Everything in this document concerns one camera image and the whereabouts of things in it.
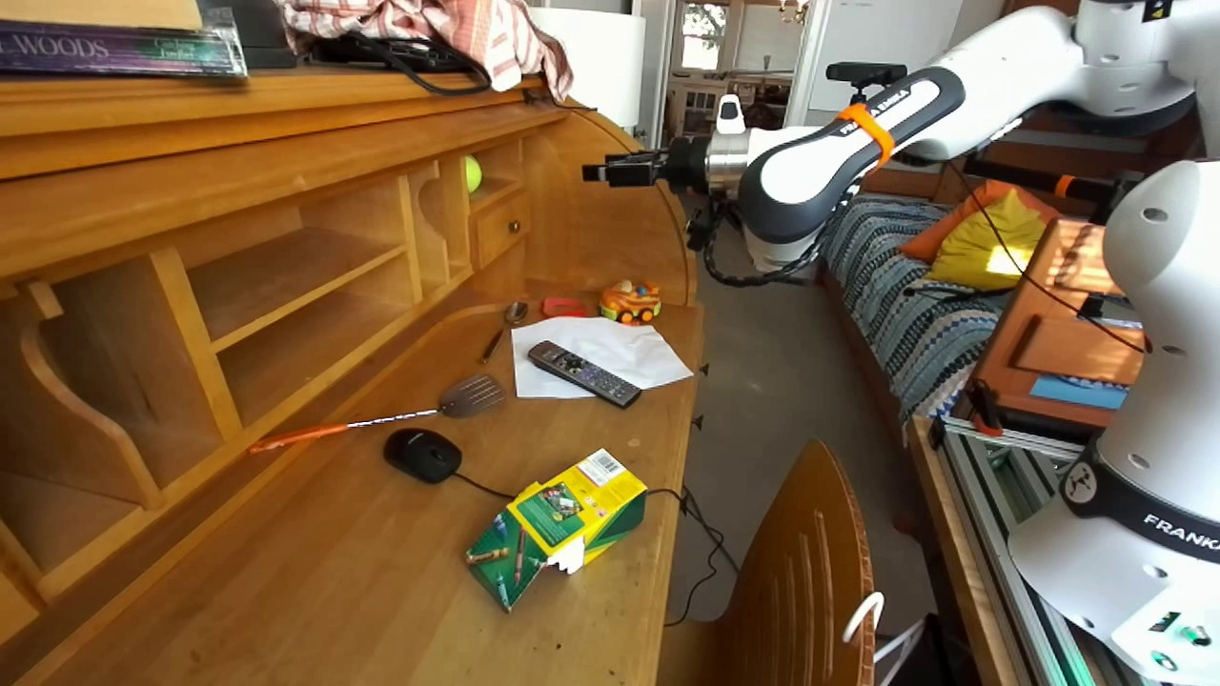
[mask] cardboard box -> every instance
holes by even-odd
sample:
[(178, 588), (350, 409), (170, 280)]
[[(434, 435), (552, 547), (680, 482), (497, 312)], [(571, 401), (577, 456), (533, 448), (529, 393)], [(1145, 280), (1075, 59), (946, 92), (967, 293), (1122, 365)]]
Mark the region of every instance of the cardboard box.
[(0, 0), (0, 17), (201, 29), (195, 0)]
[(510, 608), (540, 567), (581, 571), (644, 520), (644, 480), (596, 448), (559, 477), (524, 486), (465, 547), (465, 562)]

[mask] mouse cable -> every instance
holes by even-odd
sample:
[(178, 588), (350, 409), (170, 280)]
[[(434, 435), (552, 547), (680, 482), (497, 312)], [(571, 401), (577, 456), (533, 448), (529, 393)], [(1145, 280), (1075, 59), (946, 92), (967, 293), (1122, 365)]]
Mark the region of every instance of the mouse cable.
[(481, 480), (472, 480), (472, 477), (465, 477), (465, 472), (455, 472), (459, 480), (465, 480), (465, 482), (472, 482), (472, 486), (481, 486), (481, 491), (489, 491), (492, 500), (515, 500), (510, 491), (501, 491), (501, 486), (489, 486), (489, 482), (481, 482)]
[(681, 614), (666, 621), (670, 626), (681, 626), (692, 618), (692, 606), (693, 606), (693, 594), (716, 578), (716, 557), (725, 557), (732, 562), (732, 571), (739, 571), (736, 557), (730, 553), (725, 545), (725, 534), (716, 524), (711, 524), (711, 519), (700, 515), (698, 500), (692, 486), (674, 491), (674, 486), (650, 486), (644, 495), (670, 495), (680, 500), (681, 515), (692, 515), (698, 520), (698, 528), (714, 539), (711, 557), (707, 557), (707, 575), (698, 575), (692, 588), (686, 588), (686, 597), (681, 597)]

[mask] pillow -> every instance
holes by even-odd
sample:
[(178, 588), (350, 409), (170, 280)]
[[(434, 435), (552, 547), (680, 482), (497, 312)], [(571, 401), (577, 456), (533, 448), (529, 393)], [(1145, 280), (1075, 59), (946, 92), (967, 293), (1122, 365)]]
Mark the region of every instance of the pillow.
[(1021, 194), (1026, 204), (1035, 204), (1037, 212), (1046, 212), (1046, 221), (1055, 221), (1060, 208), (1046, 204), (1037, 194), (1003, 184), (1003, 180), (986, 180), (983, 188), (977, 188), (977, 199), (963, 199), (962, 204), (955, 204), (946, 218), (937, 218), (933, 224), (925, 224), (924, 232), (915, 232), (911, 240), (899, 245), (899, 250), (908, 259), (929, 263), (937, 259), (943, 240), (967, 221), (980, 204), (1003, 200), (1007, 194)]
[(943, 240), (925, 279), (967, 288), (1010, 288), (1021, 280), (1046, 224), (1046, 212), (1026, 204), (1021, 194), (1003, 194), (1003, 200), (991, 200), (986, 212), (963, 218)]

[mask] floor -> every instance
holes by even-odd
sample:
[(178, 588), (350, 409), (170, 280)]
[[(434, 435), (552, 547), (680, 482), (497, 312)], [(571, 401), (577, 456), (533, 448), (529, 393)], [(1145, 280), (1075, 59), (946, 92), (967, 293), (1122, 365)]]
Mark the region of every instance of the floor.
[[(848, 340), (817, 285), (736, 288), (700, 279), (711, 374), (700, 377), (700, 430), (692, 438), (686, 486), (711, 524), (739, 560), (806, 443), (834, 448), (866, 512), (875, 575), (887, 606), (880, 631), (899, 631), (933, 614), (924, 547), (908, 520), (924, 520), (918, 482), (877, 418)], [(714, 539), (681, 519), (670, 621), (711, 621), (732, 594), (732, 567), (714, 560)]]

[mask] white paper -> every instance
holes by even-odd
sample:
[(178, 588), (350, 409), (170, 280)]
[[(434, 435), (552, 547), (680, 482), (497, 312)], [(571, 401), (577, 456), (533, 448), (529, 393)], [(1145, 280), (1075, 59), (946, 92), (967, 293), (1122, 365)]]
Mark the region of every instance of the white paper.
[(526, 329), (510, 329), (510, 358), (517, 395), (591, 395), (566, 377), (538, 369), (526, 354), (540, 340), (611, 369), (637, 390), (655, 390), (692, 377), (686, 362), (655, 329), (629, 329), (608, 317), (552, 317)]

